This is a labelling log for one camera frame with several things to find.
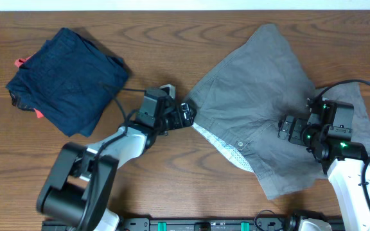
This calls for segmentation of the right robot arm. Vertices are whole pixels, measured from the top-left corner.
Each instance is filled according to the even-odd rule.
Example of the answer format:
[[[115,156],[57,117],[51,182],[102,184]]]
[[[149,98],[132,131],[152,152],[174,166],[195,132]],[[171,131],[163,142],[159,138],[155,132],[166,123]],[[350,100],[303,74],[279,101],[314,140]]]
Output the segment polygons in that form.
[[[287,115],[278,137],[304,146],[327,175],[337,196],[344,227],[370,230],[370,165],[363,144],[351,140],[354,106],[325,98],[308,100],[307,119]]]

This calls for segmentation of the grey shorts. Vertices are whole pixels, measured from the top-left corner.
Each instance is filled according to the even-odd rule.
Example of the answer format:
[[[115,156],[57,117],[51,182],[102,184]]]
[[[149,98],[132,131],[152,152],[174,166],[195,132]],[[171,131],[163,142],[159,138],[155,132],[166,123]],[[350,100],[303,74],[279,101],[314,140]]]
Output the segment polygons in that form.
[[[324,178],[303,146],[278,137],[286,115],[308,117],[318,94],[290,44],[273,24],[210,70],[185,97],[197,111],[194,129],[237,167],[256,175],[270,200]]]

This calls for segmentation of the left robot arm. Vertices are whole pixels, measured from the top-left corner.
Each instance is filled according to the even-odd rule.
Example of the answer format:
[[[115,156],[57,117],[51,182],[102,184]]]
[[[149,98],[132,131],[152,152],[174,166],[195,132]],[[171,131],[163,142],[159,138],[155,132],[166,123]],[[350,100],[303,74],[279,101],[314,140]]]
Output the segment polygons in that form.
[[[152,147],[170,130],[193,125],[196,110],[175,100],[175,87],[147,88],[139,109],[123,114],[113,135],[82,146],[68,142],[60,150],[37,198],[41,214],[70,230],[117,230],[120,218],[107,208],[117,170]]]

